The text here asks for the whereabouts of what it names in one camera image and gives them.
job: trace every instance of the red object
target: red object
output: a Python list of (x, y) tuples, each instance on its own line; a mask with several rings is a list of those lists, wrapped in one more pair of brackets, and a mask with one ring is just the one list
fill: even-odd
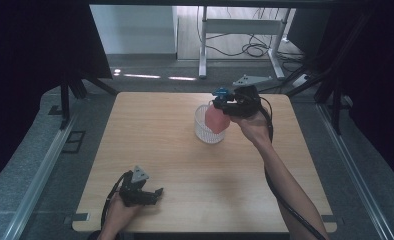
[(222, 110), (210, 105), (206, 110), (204, 122), (214, 134), (219, 134), (229, 127), (231, 119), (228, 115), (223, 114)]

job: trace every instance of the wooden table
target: wooden table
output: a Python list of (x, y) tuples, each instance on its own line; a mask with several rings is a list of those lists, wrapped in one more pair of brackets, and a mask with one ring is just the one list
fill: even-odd
[[(262, 95), (273, 108), (273, 145), (321, 215), (332, 215), (313, 161), (285, 95)], [(113, 184), (139, 165), (150, 179), (144, 191), (163, 187), (130, 232), (288, 232), (264, 176), (263, 162), (236, 124), (218, 144), (194, 133), (194, 112), (209, 93), (132, 93), (117, 96), (74, 221), (76, 231), (100, 229)], [(336, 223), (326, 223), (336, 230)]]

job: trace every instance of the gray floor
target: gray floor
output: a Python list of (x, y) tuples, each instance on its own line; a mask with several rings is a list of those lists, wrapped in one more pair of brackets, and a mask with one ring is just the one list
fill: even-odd
[[(184, 59), (195, 59), (192, 55)], [(274, 76), (268, 60), (208, 61), (207, 79), (198, 79), (197, 61), (166, 59), (128, 59), (109, 56), (112, 70), (122, 73), (158, 75), (159, 79), (126, 77), (122, 74), (113, 80), (103, 80), (119, 91), (141, 92), (212, 92), (219, 86), (230, 86), (244, 74)], [(169, 80), (170, 76), (195, 78), (193, 81)], [(71, 103), (79, 106), (78, 119), (72, 131), (84, 133), (83, 143), (76, 154), (61, 153), (29, 218), (22, 219), (21, 239), (86, 239), (88, 233), (77, 233), (71, 228), (71, 218), (76, 211), (89, 170), (92, 166), (105, 123), (115, 97), (84, 81), (88, 95)], [(277, 85), (277, 80), (264, 83), (259, 89)], [(292, 104), (315, 162), (318, 174), (334, 213), (338, 230), (331, 239), (381, 239), (370, 213), (362, 201), (357, 186), (350, 178), (340, 150), (334, 144), (325, 122), (313, 101), (316, 87), (293, 97)], [(282, 91), (291, 89), (288, 85)], [(278, 90), (267, 93), (281, 93)], [(0, 239), (7, 232), (19, 204), (25, 197), (30, 183), (41, 166), (61, 123), (60, 115), (49, 115), (53, 106), (60, 105), (59, 90), (43, 95), (41, 110), (22, 144), (0, 175)], [(348, 110), (341, 111), (342, 138), (366, 182), (379, 209), (394, 233), (394, 173), (369, 141), (355, 127)], [(64, 150), (77, 145), (66, 144)], [(137, 239), (217, 239), (225, 235), (136, 235)], [(228, 235), (230, 239), (269, 239), (268, 235)]]

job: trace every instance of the wire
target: wire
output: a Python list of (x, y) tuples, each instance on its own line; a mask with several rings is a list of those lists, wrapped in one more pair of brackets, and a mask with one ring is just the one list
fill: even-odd
[[(272, 14), (272, 10), (273, 10), (273, 8), (270, 9), (268, 18), (270, 18), (271, 14)], [(263, 9), (262, 8), (258, 8), (256, 10), (256, 12), (254, 13), (253, 18), (260, 11), (262, 11), (262, 13), (260, 14), (260, 16), (258, 18), (262, 19), (263, 15), (264, 15), (264, 12), (265, 12), (265, 8), (263, 8)], [(229, 12), (228, 8), (227, 8), (227, 12), (228, 12), (230, 18), (232, 18), (231, 13)], [(278, 12), (279, 12), (279, 8), (277, 8), (277, 12), (275, 14), (275, 19), (278, 16)], [(199, 23), (199, 20), (198, 20), (199, 14), (200, 14), (200, 7), (197, 7), (196, 28), (197, 28), (197, 34), (198, 34), (199, 40), (200, 40), (200, 42), (202, 42), (202, 37), (200, 36), (200, 29), (199, 29), (199, 24), (198, 24)], [(212, 37), (206, 37), (206, 40), (214, 39), (214, 38), (218, 38), (218, 37), (222, 37), (222, 36), (227, 36), (227, 35), (230, 35), (230, 34), (226, 33), (226, 34), (219, 34), (219, 35), (212, 36)], [(215, 50), (215, 51), (217, 51), (217, 52), (219, 52), (219, 53), (221, 53), (221, 54), (223, 54), (225, 56), (230, 56), (230, 57), (238, 56), (238, 55), (241, 55), (241, 54), (244, 54), (244, 53), (249, 55), (249, 56), (251, 56), (251, 57), (254, 57), (254, 58), (260, 58), (260, 57), (263, 57), (263, 56), (267, 55), (268, 50), (269, 50), (269, 48), (271, 47), (271, 44), (272, 44), (272, 35), (270, 35), (269, 44), (264, 43), (262, 40), (257, 38), (254, 34), (247, 34), (247, 35), (250, 36), (249, 43), (243, 45), (241, 47), (241, 52), (238, 52), (238, 53), (232, 53), (232, 54), (225, 53), (225, 52), (219, 50), (218, 48), (215, 48), (215, 47), (212, 47), (212, 46), (209, 46), (209, 45), (206, 45), (206, 48), (213, 49), (213, 50)], [(257, 41), (259, 41), (259, 43), (252, 42), (253, 39), (256, 39)], [(259, 51), (259, 53), (258, 54), (251, 53), (250, 52), (251, 50), (257, 50), (257, 51)]]
[(270, 120), (271, 120), (271, 122), (272, 122), (272, 117), (273, 117), (273, 112), (272, 112), (272, 106), (271, 106), (271, 103), (266, 99), (266, 98), (264, 98), (264, 97), (259, 97), (259, 98), (261, 98), (261, 99), (263, 99), (263, 100), (265, 100), (265, 102), (267, 102), (268, 103), (268, 106), (269, 106), (269, 112), (271, 113), (271, 115), (269, 116), (269, 118), (270, 118)]
[(284, 206), (285, 209), (297, 220), (299, 221), (310, 233), (313, 234), (313, 236), (316, 237), (316, 239), (319, 240), (325, 240), (325, 237), (319, 233), (316, 228), (314, 228), (306, 219), (304, 219), (296, 210), (294, 210), (285, 200), (282, 198), (282, 196), (278, 193), (277, 189), (274, 187), (274, 184), (272, 180), (269, 177), (268, 172), (265, 169), (265, 178), (266, 182), (268, 183), (269, 188), (271, 189), (272, 193), (274, 196), (278, 199), (278, 201)]
[(287, 68), (287, 67), (285, 66), (286, 64), (289, 64), (289, 63), (302, 64), (302, 63), (294, 62), (294, 61), (284, 61), (284, 62), (282, 62), (282, 64), (281, 64), (282, 68), (285, 69), (285, 70), (288, 71), (288, 72), (294, 72), (294, 71), (296, 71), (296, 70), (291, 70), (291, 69), (289, 69), (289, 68)]
[(106, 221), (106, 214), (107, 214), (107, 210), (109, 209), (110, 200), (112, 199), (113, 195), (117, 191), (117, 188), (119, 187), (120, 181), (122, 181), (122, 179), (125, 178), (125, 175), (126, 175), (126, 173), (122, 174), (122, 176), (119, 178), (119, 180), (113, 186), (113, 188), (110, 191), (110, 193), (107, 195), (106, 201), (104, 202), (103, 212), (101, 214), (101, 227), (103, 227), (103, 225), (104, 225), (104, 223)]
[(269, 90), (273, 90), (273, 89), (279, 89), (279, 92), (281, 93), (282, 88), (287, 85), (288, 82), (290, 82), (291, 80), (295, 79), (297, 76), (299, 76), (300, 74), (302, 74), (303, 72), (305, 72), (307, 70), (307, 67), (305, 65), (302, 65), (301, 67), (299, 67), (298, 69), (294, 70), (284, 81), (282, 81), (280, 84), (273, 86), (273, 87), (269, 87), (269, 88), (265, 88), (262, 90), (259, 90), (259, 93), (262, 92), (266, 92)]

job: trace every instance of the human hand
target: human hand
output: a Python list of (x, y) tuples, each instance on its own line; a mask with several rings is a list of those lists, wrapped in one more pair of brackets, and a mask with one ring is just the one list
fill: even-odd
[(256, 147), (259, 144), (271, 144), (268, 123), (260, 111), (249, 118), (231, 117), (231, 121), (240, 126), (244, 136)]
[(118, 192), (115, 192), (110, 200), (107, 210), (106, 221), (101, 229), (99, 240), (115, 239), (116, 235), (126, 228), (134, 216), (143, 208), (143, 205), (125, 207)]

